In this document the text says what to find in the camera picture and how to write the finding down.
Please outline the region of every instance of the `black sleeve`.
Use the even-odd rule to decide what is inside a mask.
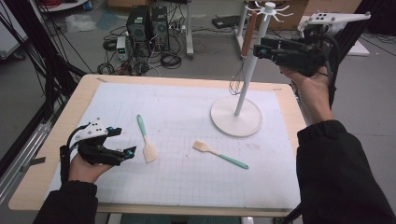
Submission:
[[[298,132],[304,224],[396,223],[360,141],[336,120]]]
[[[98,200],[96,185],[68,181],[44,201],[34,224],[94,224]]]

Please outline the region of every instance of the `spatula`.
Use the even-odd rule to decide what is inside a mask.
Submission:
[[[145,147],[143,148],[143,154],[145,155],[146,163],[157,160],[158,153],[154,145],[149,141],[149,137],[146,134],[145,123],[143,122],[142,116],[137,115],[137,123],[139,124],[140,131],[145,139]]]
[[[233,164],[235,164],[235,165],[237,165],[237,166],[240,166],[240,167],[242,167],[242,168],[244,168],[244,169],[248,169],[248,165],[244,164],[244,163],[241,162],[241,161],[238,161],[238,160],[236,160],[236,159],[233,159],[233,158],[231,158],[231,157],[228,157],[228,156],[226,156],[226,155],[223,155],[223,154],[218,153],[217,151],[211,149],[207,144],[205,144],[205,143],[203,143],[203,142],[195,141],[195,142],[194,142],[194,145],[193,145],[192,147],[195,148],[195,149],[198,149],[198,150],[200,150],[200,151],[203,151],[203,152],[211,152],[211,153],[213,153],[213,154],[215,154],[215,155],[217,155],[217,156],[222,157],[222,158],[223,158],[224,160],[226,160],[226,161],[232,162]]]

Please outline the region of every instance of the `human hand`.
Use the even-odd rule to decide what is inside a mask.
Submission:
[[[305,77],[295,70],[279,66],[281,73],[291,79],[297,90],[307,116],[312,124],[333,119],[329,103],[329,78],[325,67],[320,67],[312,77]]]
[[[78,153],[70,163],[69,181],[79,180],[81,182],[95,183],[99,176],[111,167],[111,165],[98,163],[91,165],[84,161]]]

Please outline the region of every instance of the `table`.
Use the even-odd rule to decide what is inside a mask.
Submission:
[[[67,137],[77,127],[83,113],[90,104],[97,87],[101,82],[134,83],[181,87],[228,88],[228,81],[179,79],[163,77],[114,77],[87,75],[78,84],[62,115],[54,125],[48,139],[37,154],[37,158],[46,157],[46,162],[32,166],[18,186],[9,202],[13,210],[38,210],[53,178],[59,161],[59,146],[67,141]],[[298,145],[296,133],[305,127],[304,118],[289,85],[251,83],[251,90],[273,91],[286,124],[290,143],[294,150]],[[207,215],[207,216],[240,216],[240,217],[280,217],[288,211],[271,211],[265,209],[220,208],[220,207],[188,207],[160,206],[138,204],[100,203],[98,212],[107,213],[144,213],[168,215]]]

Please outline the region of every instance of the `cardboard box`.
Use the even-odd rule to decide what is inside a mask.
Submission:
[[[312,16],[317,10],[320,12],[354,13],[361,0],[309,0],[305,16]]]
[[[109,7],[151,6],[151,0],[107,0]]]
[[[298,25],[300,24],[301,18],[304,15],[306,6],[308,5],[308,0],[288,0],[288,1],[280,1],[280,0],[271,0],[265,2],[273,2],[276,4],[276,9],[281,9],[286,6],[290,6],[288,9],[281,11],[279,13],[282,14],[290,14],[293,13],[292,16],[284,17],[281,15],[276,15],[280,21],[277,21],[275,18],[271,18],[270,24],[268,25],[269,29],[274,30],[297,30]],[[265,2],[260,2],[260,6],[265,6]],[[250,3],[251,7],[256,7],[254,3]],[[256,27],[260,28],[262,24],[263,15],[259,15],[257,17]]]

